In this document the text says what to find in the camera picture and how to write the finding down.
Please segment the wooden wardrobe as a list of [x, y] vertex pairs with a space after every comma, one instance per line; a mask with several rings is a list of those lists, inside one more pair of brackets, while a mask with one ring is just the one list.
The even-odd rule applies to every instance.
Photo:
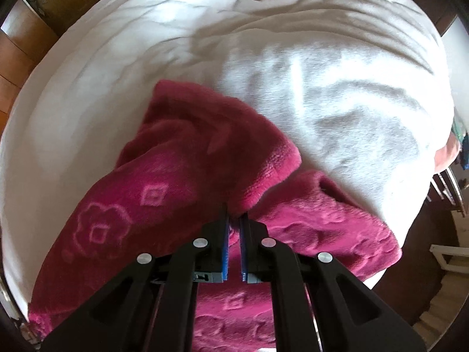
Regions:
[[34, 68], [98, 0], [1, 0], [1, 128]]

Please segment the magenta fleece pants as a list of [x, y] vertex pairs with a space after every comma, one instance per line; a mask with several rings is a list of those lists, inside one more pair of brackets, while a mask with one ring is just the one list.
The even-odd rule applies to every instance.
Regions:
[[142, 253], [176, 252], [223, 214], [266, 225], [296, 253], [330, 253], [360, 280], [402, 255], [396, 237], [324, 172], [303, 167], [275, 124], [198, 84], [162, 80], [114, 169], [71, 213], [40, 268], [29, 322], [43, 351], [139, 351], [116, 325], [131, 287], [120, 283], [82, 325], [80, 305]]

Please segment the white bed blanket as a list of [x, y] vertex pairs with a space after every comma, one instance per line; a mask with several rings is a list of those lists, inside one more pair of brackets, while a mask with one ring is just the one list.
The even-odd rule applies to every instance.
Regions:
[[443, 41], [412, 0], [101, 0], [33, 70], [1, 136], [3, 265], [22, 312], [161, 79], [252, 106], [399, 242], [454, 115]]

